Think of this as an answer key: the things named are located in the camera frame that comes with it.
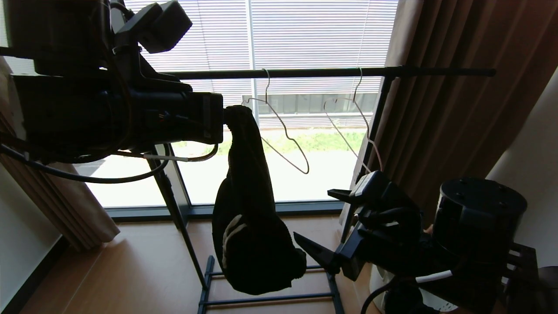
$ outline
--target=cylindrical motor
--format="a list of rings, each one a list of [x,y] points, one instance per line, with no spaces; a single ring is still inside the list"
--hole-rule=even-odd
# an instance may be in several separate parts
[[[527,201],[492,180],[462,178],[440,188],[433,240],[447,256],[480,265],[505,267]]]
[[[79,75],[102,66],[99,40],[105,45],[111,40],[108,0],[4,0],[3,5],[11,48],[59,56],[35,59],[37,73]]]

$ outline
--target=wire hanger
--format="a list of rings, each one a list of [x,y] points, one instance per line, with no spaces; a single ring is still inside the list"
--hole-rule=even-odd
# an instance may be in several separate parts
[[[283,154],[281,154],[278,150],[276,150],[273,146],[271,146],[271,144],[270,144],[268,141],[266,141],[266,139],[264,139],[262,136],[260,136],[260,137],[262,138],[262,141],[264,141],[264,142],[267,144],[267,146],[271,147],[272,150],[274,150],[276,153],[278,153],[279,156],[281,156],[283,159],[285,159],[289,164],[291,164],[293,167],[295,167],[298,171],[300,171],[300,172],[303,173],[303,174],[309,174],[309,172],[310,172],[310,164],[308,163],[308,158],[306,157],[306,154],[304,154],[304,151],[303,151],[302,148],[300,147],[299,143],[298,143],[295,139],[293,139],[292,137],[290,137],[290,136],[288,135],[287,126],[286,126],[285,123],[283,122],[283,119],[281,119],[281,117],[279,116],[279,114],[277,114],[277,111],[275,111],[275,109],[273,109],[273,107],[272,107],[272,106],[270,105],[270,103],[267,101],[267,90],[269,89],[270,84],[271,84],[271,77],[270,77],[270,73],[269,73],[268,70],[266,70],[266,69],[263,69],[263,70],[267,73],[267,86],[266,86],[266,97],[265,97],[265,99],[258,99],[258,98],[250,97],[250,98],[248,98],[248,99],[245,100],[245,101],[242,100],[242,102],[243,102],[243,103],[249,103],[250,100],[252,100],[252,101],[261,101],[261,102],[266,103],[266,105],[271,109],[271,111],[273,111],[273,113],[275,114],[275,116],[279,119],[279,121],[280,121],[281,124],[283,125],[283,129],[285,130],[285,136],[286,136],[289,140],[293,141],[293,142],[295,143],[296,147],[298,147],[298,149],[300,150],[300,153],[302,153],[302,156],[304,157],[304,160],[306,161],[306,171],[300,169],[297,165],[295,165],[293,162],[291,162],[290,160],[288,160],[287,157],[283,156]]]
[[[345,141],[345,144],[347,144],[347,146],[349,147],[349,149],[353,152],[353,154],[355,155],[355,157],[357,157],[358,160],[358,154],[354,151],[354,149],[351,147],[351,145],[349,144],[349,142],[347,141],[347,139],[345,138],[345,136],[343,135],[343,133],[341,133],[341,131],[337,128],[337,126],[335,125],[335,123],[333,122],[333,120],[331,119],[331,117],[328,114],[328,111],[325,108],[325,105],[328,103],[328,101],[334,101],[334,103],[337,103],[338,100],[343,99],[343,100],[348,100],[351,101],[358,109],[358,112],[360,113],[360,116],[362,116],[362,119],[364,120],[364,123],[366,124],[366,139],[367,141],[372,144],[372,146],[374,147],[374,151],[376,152],[376,156],[378,156],[378,162],[380,164],[380,171],[383,171],[383,164],[382,164],[382,158],[380,157],[380,153],[378,151],[378,147],[376,146],[376,143],[374,143],[374,141],[372,141],[370,139],[370,126],[368,124],[368,120],[366,120],[366,117],[364,116],[364,113],[362,112],[362,110],[360,109],[358,103],[357,103],[357,90],[358,87],[360,86],[360,83],[362,82],[362,68],[358,68],[360,70],[360,80],[358,81],[357,86],[354,89],[354,93],[353,93],[353,98],[344,98],[344,97],[335,97],[335,98],[328,98],[325,100],[324,102],[324,112],[325,115],[328,117],[329,122],[331,122],[331,125],[333,125],[333,127],[335,128],[335,130],[337,131],[337,133],[339,133],[339,135],[341,135],[341,138],[343,138],[343,140]],[[367,173],[372,172],[367,166],[366,163],[364,161],[360,161],[360,163],[362,164],[362,166],[366,169]]]

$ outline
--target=curtain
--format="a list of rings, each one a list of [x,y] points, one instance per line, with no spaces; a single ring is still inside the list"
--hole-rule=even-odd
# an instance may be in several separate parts
[[[425,225],[433,222],[442,182],[486,177],[523,126],[558,65],[557,6],[399,1],[386,66],[497,70],[492,78],[393,82],[376,143],[385,173],[425,211]],[[374,155],[365,162],[379,169]],[[341,220],[348,215],[345,207]]]
[[[10,73],[0,57],[0,131],[14,134],[8,100]],[[0,163],[78,251],[109,242],[120,232],[85,183],[42,173],[4,155],[0,155]],[[70,164],[51,166],[76,173]]]

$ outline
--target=green grass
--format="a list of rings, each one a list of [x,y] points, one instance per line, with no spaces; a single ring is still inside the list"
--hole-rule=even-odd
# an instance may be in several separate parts
[[[351,147],[358,151],[360,148],[360,144],[362,143],[362,138],[364,136],[364,131],[362,132],[346,132],[343,133],[347,142],[351,145]],[[302,150],[306,152],[312,151],[349,151],[345,141],[341,138],[341,136],[337,133],[313,133],[313,134],[298,134],[298,135],[290,135],[293,139],[295,139]],[[263,138],[269,142],[275,149],[280,151],[281,153],[289,153],[294,150],[297,150],[296,144],[285,137],[285,134],[275,134],[269,136],[268,134],[263,134]],[[229,153],[230,145],[232,144],[231,139],[223,141],[222,144],[219,145],[219,151],[217,155],[226,155]],[[205,153],[209,153],[212,147],[208,146],[205,150]],[[271,147],[269,147],[266,143],[263,143],[263,150],[264,152],[273,151]]]

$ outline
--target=baseboard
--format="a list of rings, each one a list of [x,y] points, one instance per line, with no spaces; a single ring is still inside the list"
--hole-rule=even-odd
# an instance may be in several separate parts
[[[54,267],[62,254],[70,246],[65,237],[60,237],[52,249],[46,254],[45,258],[39,263],[37,268],[31,273],[29,278],[23,283],[16,295],[10,300],[2,311],[2,314],[17,314],[31,298],[35,290],[39,287],[49,271]]]

